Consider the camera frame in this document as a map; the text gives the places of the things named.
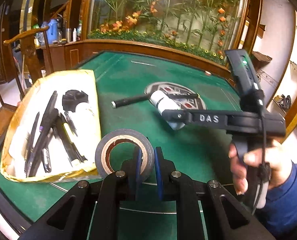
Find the blue sleeve right forearm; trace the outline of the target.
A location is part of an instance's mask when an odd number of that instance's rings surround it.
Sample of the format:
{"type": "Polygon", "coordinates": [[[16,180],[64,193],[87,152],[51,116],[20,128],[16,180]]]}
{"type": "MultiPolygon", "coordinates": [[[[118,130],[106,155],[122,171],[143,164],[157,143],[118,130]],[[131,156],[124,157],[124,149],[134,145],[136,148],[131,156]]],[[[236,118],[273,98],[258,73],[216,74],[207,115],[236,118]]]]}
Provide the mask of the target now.
{"type": "Polygon", "coordinates": [[[276,239],[297,239],[297,164],[285,183],[268,190],[266,205],[256,214],[276,239]]]}

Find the person right hand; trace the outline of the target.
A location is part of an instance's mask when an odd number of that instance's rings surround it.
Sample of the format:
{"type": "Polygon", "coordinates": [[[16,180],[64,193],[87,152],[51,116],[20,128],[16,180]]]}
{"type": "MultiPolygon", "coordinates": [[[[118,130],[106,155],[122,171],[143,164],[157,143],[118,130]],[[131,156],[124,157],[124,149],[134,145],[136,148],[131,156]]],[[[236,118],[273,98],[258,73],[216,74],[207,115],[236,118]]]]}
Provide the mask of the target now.
{"type": "MultiPolygon", "coordinates": [[[[252,150],[244,155],[244,163],[242,164],[234,144],[229,145],[230,169],[233,174],[234,189],[238,195],[244,194],[248,189],[246,167],[258,167],[262,163],[262,155],[262,149],[252,150]]],[[[266,148],[265,161],[271,167],[271,179],[268,188],[273,189],[285,183],[292,171],[292,161],[278,141],[273,140],[272,147],[266,148]]]]}

